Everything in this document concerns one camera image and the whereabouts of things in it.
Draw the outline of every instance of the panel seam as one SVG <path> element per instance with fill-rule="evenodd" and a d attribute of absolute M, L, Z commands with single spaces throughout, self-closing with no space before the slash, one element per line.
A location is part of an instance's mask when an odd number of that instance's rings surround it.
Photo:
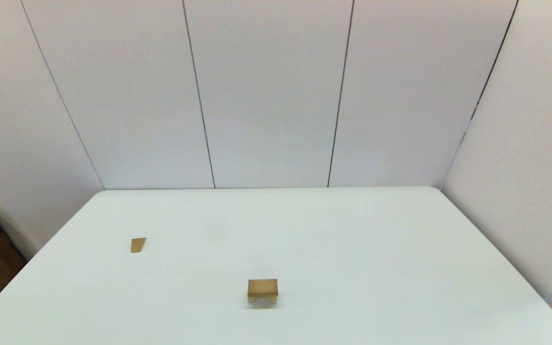
<path fill-rule="evenodd" d="M 186 7 L 184 0 L 182 2 L 182 12 L 184 13 L 184 23 L 186 25 L 186 36 L 189 39 L 189 50 L 191 51 L 191 61 L 193 62 L 193 74 L 195 75 L 195 87 L 197 87 L 197 98 L 199 100 L 199 111 L 201 112 L 201 122 L 204 125 L 204 138 L 206 138 L 206 149 L 208 150 L 208 163 L 210 163 L 210 173 L 212 174 L 212 186 L 216 189 L 217 184 L 214 181 L 214 170 L 212 169 L 212 157 L 210 156 L 210 145 L 208 144 L 208 131 L 206 131 L 206 120 L 204 119 L 204 107 L 201 104 L 201 95 L 199 94 L 199 82 L 197 81 L 197 68 L 195 68 L 195 56 L 193 55 L 193 46 L 191 45 L 191 31 L 189 31 L 189 21 L 186 19 Z"/>
<path fill-rule="evenodd" d="M 329 160 L 329 174 L 327 177 L 327 187 L 331 181 L 331 168 L 334 165 L 335 136 L 338 133 L 338 120 L 340 118 L 340 105 L 342 104 L 342 89 L 344 88 L 344 73 L 346 72 L 346 58 L 348 57 L 348 44 L 351 40 L 351 27 L 353 26 L 353 11 L 355 9 L 355 0 L 351 3 L 351 17 L 348 22 L 348 36 L 346 37 L 346 50 L 344 52 L 344 66 L 342 67 L 342 81 L 340 82 L 340 96 L 338 98 L 338 110 L 335 113 L 335 128 L 333 130 L 333 144 L 331 145 L 331 159 Z"/>
<path fill-rule="evenodd" d="M 508 35 L 508 30 L 510 29 L 510 25 L 512 24 L 512 20 L 515 17 L 515 11 L 517 11 L 517 6 L 519 5 L 519 0 L 515 2 L 515 7 L 512 9 L 512 14 L 510 15 L 510 20 L 508 20 L 508 26 L 506 26 L 506 31 L 504 32 L 504 37 L 502 37 L 502 42 L 500 43 L 500 47 L 497 49 L 497 54 L 495 55 L 495 59 L 493 60 L 493 65 L 491 65 L 491 69 L 489 70 L 489 75 L 487 76 L 487 79 L 484 81 L 484 86 L 482 91 L 480 92 L 480 96 L 478 96 L 478 101 L 476 102 L 476 106 L 474 107 L 474 110 L 471 113 L 470 120 L 468 121 L 466 125 L 466 130 L 464 131 L 463 135 L 461 135 L 460 144 L 457 146 L 457 149 L 455 150 L 455 154 L 453 155 L 453 159 L 451 159 L 451 164 L 449 164 L 447 172 L 444 174 L 442 178 L 442 182 L 440 183 L 439 190 L 442 191 L 444 188 L 444 182 L 447 179 L 447 176 L 449 175 L 451 169 L 453 169 L 453 164 L 455 162 L 455 158 L 457 157 L 457 154 L 460 152 L 461 145 L 464 142 L 464 139 L 466 137 L 467 131 L 470 128 L 470 124 L 472 123 L 472 120 L 474 118 L 474 115 L 476 115 L 476 111 L 478 109 L 478 105 L 480 104 L 480 101 L 483 98 L 484 90 L 487 88 L 487 84 L 489 83 L 489 79 L 491 79 L 491 74 L 493 73 L 493 68 L 495 68 L 495 64 L 497 63 L 497 59 L 500 56 L 500 52 L 502 52 L 502 47 L 504 46 L 504 41 L 506 41 L 506 36 Z"/>
<path fill-rule="evenodd" d="M 91 164 L 92 170 L 95 172 L 95 175 L 97 176 L 97 179 L 99 181 L 99 184 L 101 184 L 101 189 L 105 190 L 105 187 L 103 186 L 103 182 L 101 181 L 101 178 L 99 177 L 99 174 L 97 172 L 97 169 L 95 168 L 95 164 L 92 162 L 91 156 L 88 154 L 88 150 L 86 150 L 86 146 L 82 140 L 81 134 L 78 131 L 78 128 L 76 127 L 76 124 L 74 123 L 74 119 L 69 113 L 69 109 L 67 104 L 65 104 L 65 101 L 63 100 L 63 96 L 61 95 L 61 91 L 59 90 L 59 86 L 57 85 L 57 81 L 55 81 L 55 76 L 53 76 L 52 71 L 50 70 L 50 66 L 48 65 L 48 61 L 46 61 L 46 56 L 44 55 L 44 51 L 42 51 L 42 46 L 40 46 L 40 42 L 37 40 L 37 35 L 35 34 L 35 30 L 33 30 L 33 25 L 31 24 L 31 20 L 29 20 L 29 15 L 27 14 L 27 9 L 24 8 L 23 0 L 20 0 L 20 5 L 23 7 L 24 16 L 27 18 L 27 22 L 29 23 L 29 28 L 31 28 L 31 32 L 33 33 L 33 38 L 35 39 L 35 43 L 37 43 L 37 48 L 40 50 L 40 54 L 42 55 L 42 59 L 44 59 L 44 64 L 46 65 L 46 69 L 48 70 L 48 74 L 50 74 L 50 78 L 52 79 L 52 83 L 55 85 L 55 89 L 57 90 L 57 94 L 59 94 L 59 99 L 61 100 L 61 103 L 63 103 L 63 107 L 65 109 L 66 114 L 68 114 L 68 118 L 70 122 L 72 123 L 72 127 L 74 128 L 74 131 L 76 135 L 78 136 L 78 140 L 81 142 L 82 148 L 84 149 L 86 153 L 86 157 L 88 158 L 88 161 Z"/>

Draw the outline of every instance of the small wooden block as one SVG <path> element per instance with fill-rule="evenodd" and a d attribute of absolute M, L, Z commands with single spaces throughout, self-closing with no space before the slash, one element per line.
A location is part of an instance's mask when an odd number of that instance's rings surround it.
<path fill-rule="evenodd" d="M 131 252 L 132 253 L 139 253 L 142 251 L 142 248 L 144 248 L 144 242 L 146 242 L 146 238 L 134 238 L 131 240 Z"/>
<path fill-rule="evenodd" d="M 250 279 L 248 280 L 248 303 L 255 299 L 269 299 L 276 303 L 278 297 L 278 280 L 276 279 Z"/>

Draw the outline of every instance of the rectangular wooden block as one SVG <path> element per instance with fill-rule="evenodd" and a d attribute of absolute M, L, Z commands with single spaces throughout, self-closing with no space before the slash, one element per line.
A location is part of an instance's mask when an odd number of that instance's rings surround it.
<path fill-rule="evenodd" d="M 248 302 L 255 299 L 269 299 L 276 303 L 278 297 L 278 280 L 276 279 L 250 279 L 248 280 Z"/>
<path fill-rule="evenodd" d="M 134 238 L 131 240 L 131 252 L 132 253 L 139 253 L 142 251 L 142 248 L 144 248 L 144 243 L 146 242 L 146 238 Z"/>

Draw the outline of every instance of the white table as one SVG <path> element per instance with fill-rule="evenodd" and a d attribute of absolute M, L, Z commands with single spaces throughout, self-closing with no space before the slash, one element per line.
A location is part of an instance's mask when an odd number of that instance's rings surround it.
<path fill-rule="evenodd" d="M 434 188 L 108 191 L 0 294 L 42 344 L 552 345 L 552 310 Z"/>

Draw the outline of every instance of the wall panel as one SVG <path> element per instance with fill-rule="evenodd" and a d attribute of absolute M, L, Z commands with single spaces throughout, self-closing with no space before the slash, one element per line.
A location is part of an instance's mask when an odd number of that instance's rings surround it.
<path fill-rule="evenodd" d="M 356 0 L 329 185 L 440 185 L 514 6 Z"/>
<path fill-rule="evenodd" d="M 552 1 L 520 1 L 445 194 L 552 299 Z"/>
<path fill-rule="evenodd" d="M 0 1 L 0 202 L 39 249 L 101 190 L 20 2 Z"/>
<path fill-rule="evenodd" d="M 212 188 L 181 1 L 24 0 L 105 188 Z"/>
<path fill-rule="evenodd" d="M 326 186 L 351 1 L 185 5 L 217 188 Z"/>

